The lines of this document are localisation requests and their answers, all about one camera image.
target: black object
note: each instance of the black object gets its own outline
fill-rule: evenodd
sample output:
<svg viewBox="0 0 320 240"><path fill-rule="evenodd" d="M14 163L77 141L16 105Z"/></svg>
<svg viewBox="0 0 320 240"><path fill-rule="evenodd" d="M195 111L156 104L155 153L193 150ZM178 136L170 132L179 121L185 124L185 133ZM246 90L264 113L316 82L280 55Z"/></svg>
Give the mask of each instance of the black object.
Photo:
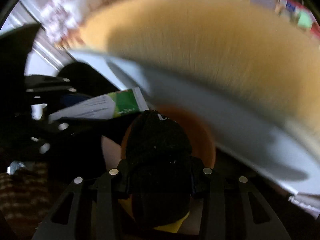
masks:
<svg viewBox="0 0 320 240"><path fill-rule="evenodd" d="M290 240L290 237L282 223L270 208L254 185L247 181L228 181L217 172L210 169L203 170L202 161L190 157L195 189L194 197L203 197L203 215L201 221L199 240ZM61 195L47 217L39 225L32 240L87 240L90 238L91 228L91 203L96 202L96 236L99 240L121 239L123 234L120 222L120 207L118 198L128 198L130 192L130 175L128 173L127 160L121 160L116 171L106 172L100 178L83 181L76 178ZM238 203L243 212L226 209L230 202L226 202L226 196L235 199L230 194L230 189L238 189L241 194L241 202ZM252 196L259 208L266 214L263 221L255 220L257 207L252 204ZM244 224L241 238L226 238L227 226L226 210L234 217L233 224ZM148 234L148 239L159 239L155 230L141 231L142 235ZM161 237L172 239L190 239L187 235L159 232Z"/></svg>
<svg viewBox="0 0 320 240"><path fill-rule="evenodd" d="M191 151L183 128L155 110L143 112L132 124L126 158L132 211L140 228L170 224L188 213Z"/></svg>
<svg viewBox="0 0 320 240"><path fill-rule="evenodd" d="M68 78L78 93L92 97L119 91L104 76L82 62L68 64L59 72L58 77Z"/></svg>
<svg viewBox="0 0 320 240"><path fill-rule="evenodd" d="M24 69L39 28L39 24L26 25L0 36L0 118L30 112L30 105L24 97Z"/></svg>
<svg viewBox="0 0 320 240"><path fill-rule="evenodd" d="M31 75L25 77L26 97L32 105L55 103L65 94L75 93L70 80L61 77Z"/></svg>

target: screw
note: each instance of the screw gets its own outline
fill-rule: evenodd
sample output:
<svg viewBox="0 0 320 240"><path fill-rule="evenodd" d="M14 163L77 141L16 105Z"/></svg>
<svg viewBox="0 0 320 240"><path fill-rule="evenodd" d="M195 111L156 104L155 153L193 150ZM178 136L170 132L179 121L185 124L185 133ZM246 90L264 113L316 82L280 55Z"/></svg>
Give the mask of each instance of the screw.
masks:
<svg viewBox="0 0 320 240"><path fill-rule="evenodd" d="M60 124L60 125L58 126L58 129L59 129L60 131L63 131L63 130L65 130L65 129L67 129L68 127L69 127L69 124L66 123L66 122L64 122L64 123L62 123L62 124Z"/></svg>
<svg viewBox="0 0 320 240"><path fill-rule="evenodd" d="M212 173L212 170L211 170L210 168L204 168L204 169L202 170L202 172L203 172L204 174L209 175L209 174Z"/></svg>
<svg viewBox="0 0 320 240"><path fill-rule="evenodd" d="M109 174L114 176L114 175L117 175L119 173L119 171L117 169L112 169L109 171Z"/></svg>
<svg viewBox="0 0 320 240"><path fill-rule="evenodd" d="M248 179L247 179L247 177L245 177L245 176L240 176L240 177L239 177L239 181L242 182L242 183L247 183L247 182L248 182Z"/></svg>
<svg viewBox="0 0 320 240"><path fill-rule="evenodd" d="M50 149L50 143L45 143L44 145L42 145L39 149L39 152L41 154L46 153L48 150Z"/></svg>
<svg viewBox="0 0 320 240"><path fill-rule="evenodd" d="M83 181L83 179L82 179L81 177L76 177L76 178L73 180L73 182L74 182L75 184L80 184L82 181Z"/></svg>

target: black mount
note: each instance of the black mount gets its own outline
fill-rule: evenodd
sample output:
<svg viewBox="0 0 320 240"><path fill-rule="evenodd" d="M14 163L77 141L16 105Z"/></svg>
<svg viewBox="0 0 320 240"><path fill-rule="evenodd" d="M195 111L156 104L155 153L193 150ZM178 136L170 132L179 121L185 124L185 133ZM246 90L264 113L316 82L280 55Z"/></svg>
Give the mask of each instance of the black mount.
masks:
<svg viewBox="0 0 320 240"><path fill-rule="evenodd" d="M238 178L225 179L215 170L204 169L200 159L191 158L191 195L204 198L198 239L290 240L275 212L247 178L243 182ZM76 178L39 225L32 240L88 240L92 234L98 240L122 239L117 200L129 197L127 167L126 160L121 160L117 169L98 179ZM253 202L263 209L264 220L257 221ZM92 203L96 203L95 219L92 219ZM95 221L94 233L92 221Z"/></svg>

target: brown cloth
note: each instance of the brown cloth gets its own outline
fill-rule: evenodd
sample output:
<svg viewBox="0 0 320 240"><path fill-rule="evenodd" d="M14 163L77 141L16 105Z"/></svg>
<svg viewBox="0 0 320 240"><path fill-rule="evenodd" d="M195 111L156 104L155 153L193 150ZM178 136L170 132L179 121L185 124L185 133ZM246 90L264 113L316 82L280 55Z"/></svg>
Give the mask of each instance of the brown cloth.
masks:
<svg viewBox="0 0 320 240"><path fill-rule="evenodd" d="M0 210L20 239L31 239L50 208L47 164L0 174Z"/></svg>

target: yellow object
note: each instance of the yellow object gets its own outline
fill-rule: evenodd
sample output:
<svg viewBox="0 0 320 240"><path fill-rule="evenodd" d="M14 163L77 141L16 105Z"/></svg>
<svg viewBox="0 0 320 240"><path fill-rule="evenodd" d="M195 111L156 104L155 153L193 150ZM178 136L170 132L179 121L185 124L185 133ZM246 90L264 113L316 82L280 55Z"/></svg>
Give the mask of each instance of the yellow object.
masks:
<svg viewBox="0 0 320 240"><path fill-rule="evenodd" d="M134 219L133 212L132 212L131 198L119 199L118 202L123 207L123 209L129 214L129 216L132 217L132 219ZM183 218L179 219L176 222L173 222L171 224L164 225L164 226L155 227L154 229L160 230L160 231L166 231L170 233L177 233L182 223L184 222L184 220L188 217L188 215L189 215L189 212Z"/></svg>
<svg viewBox="0 0 320 240"><path fill-rule="evenodd" d="M121 0L92 15L86 47L187 76L249 104L320 160L318 44L241 0Z"/></svg>

